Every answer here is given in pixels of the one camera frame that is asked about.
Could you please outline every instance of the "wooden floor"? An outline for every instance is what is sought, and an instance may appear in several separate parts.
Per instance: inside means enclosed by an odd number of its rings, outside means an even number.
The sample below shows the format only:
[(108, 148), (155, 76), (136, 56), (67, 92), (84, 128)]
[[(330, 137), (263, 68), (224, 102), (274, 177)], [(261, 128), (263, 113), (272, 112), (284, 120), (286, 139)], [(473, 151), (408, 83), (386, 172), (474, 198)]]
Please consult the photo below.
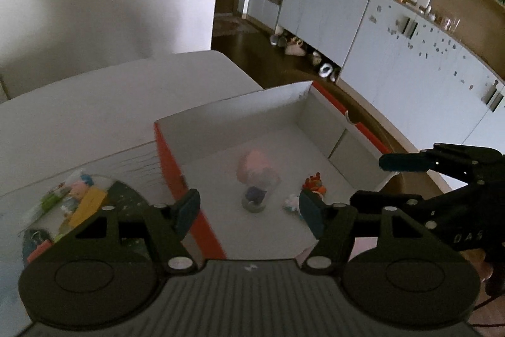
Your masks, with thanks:
[[(360, 105), (328, 80), (321, 79), (306, 57), (286, 56), (283, 49), (271, 46), (269, 35), (260, 33), (239, 33), (212, 39), (212, 49), (225, 54), (261, 87), (271, 88), (295, 81), (319, 81), (332, 95), (343, 103), (353, 122), (362, 122), (393, 151), (403, 148), (393, 139)], [(395, 176), (383, 189), (384, 192), (417, 193), (424, 198), (440, 195), (433, 181), (423, 173), (404, 173)], [(481, 291), (479, 301), (487, 296)], [(470, 323), (505, 323), (505, 298), (500, 298), (470, 317)], [(505, 328), (479, 328), (489, 337), (504, 337)]]

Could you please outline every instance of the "yellow toy block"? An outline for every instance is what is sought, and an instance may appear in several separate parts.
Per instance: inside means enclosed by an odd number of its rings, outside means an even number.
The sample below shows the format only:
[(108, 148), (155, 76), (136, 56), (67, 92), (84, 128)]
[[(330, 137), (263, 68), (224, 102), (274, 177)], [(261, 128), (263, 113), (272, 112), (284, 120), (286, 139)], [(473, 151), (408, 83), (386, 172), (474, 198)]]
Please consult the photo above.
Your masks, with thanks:
[(81, 204), (70, 218), (68, 222), (69, 226), (76, 228), (79, 224), (94, 215), (105, 203), (106, 197), (107, 192), (94, 186), (90, 187), (82, 198)]

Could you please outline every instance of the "metal screw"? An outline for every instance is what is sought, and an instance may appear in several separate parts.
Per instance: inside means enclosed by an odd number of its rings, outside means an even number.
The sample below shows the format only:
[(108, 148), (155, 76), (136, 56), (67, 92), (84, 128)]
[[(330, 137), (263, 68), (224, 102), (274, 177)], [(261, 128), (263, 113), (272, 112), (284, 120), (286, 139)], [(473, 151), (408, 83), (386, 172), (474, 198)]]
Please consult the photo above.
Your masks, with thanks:
[(312, 256), (307, 260), (307, 265), (313, 269), (327, 269), (331, 266), (331, 260), (324, 256)]
[(437, 223), (434, 222), (433, 220), (430, 220), (430, 221), (426, 222), (425, 226), (428, 230), (433, 230), (437, 227)]
[(174, 270), (186, 270), (189, 269), (193, 265), (193, 260), (189, 257), (172, 257), (168, 261), (168, 267)]

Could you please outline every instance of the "white table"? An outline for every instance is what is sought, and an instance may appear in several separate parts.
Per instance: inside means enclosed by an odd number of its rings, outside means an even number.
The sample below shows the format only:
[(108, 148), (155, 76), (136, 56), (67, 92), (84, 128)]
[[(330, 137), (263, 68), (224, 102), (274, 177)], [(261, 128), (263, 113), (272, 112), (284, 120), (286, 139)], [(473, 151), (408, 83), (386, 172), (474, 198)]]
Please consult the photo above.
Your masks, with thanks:
[[(223, 54), (205, 51), (110, 66), (16, 97), (0, 105), (0, 196), (152, 142), (159, 118), (260, 89)], [(8, 234), (0, 235), (5, 245)], [(15, 243), (2, 247), (0, 261), (0, 324), (12, 330), (27, 321), (16, 298), (22, 265)]]

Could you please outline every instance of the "ribbed gray panel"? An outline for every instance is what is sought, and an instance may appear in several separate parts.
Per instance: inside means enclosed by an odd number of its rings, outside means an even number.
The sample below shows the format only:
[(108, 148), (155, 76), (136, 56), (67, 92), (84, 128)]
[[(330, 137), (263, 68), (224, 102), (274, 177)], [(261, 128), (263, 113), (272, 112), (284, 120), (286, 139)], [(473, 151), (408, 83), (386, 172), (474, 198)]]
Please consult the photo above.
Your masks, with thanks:
[(74, 332), (35, 324), (27, 337), (475, 337), (466, 324), (431, 331), (396, 329), (345, 300), (333, 279), (295, 261), (209, 261), (167, 282), (152, 306), (112, 328)]

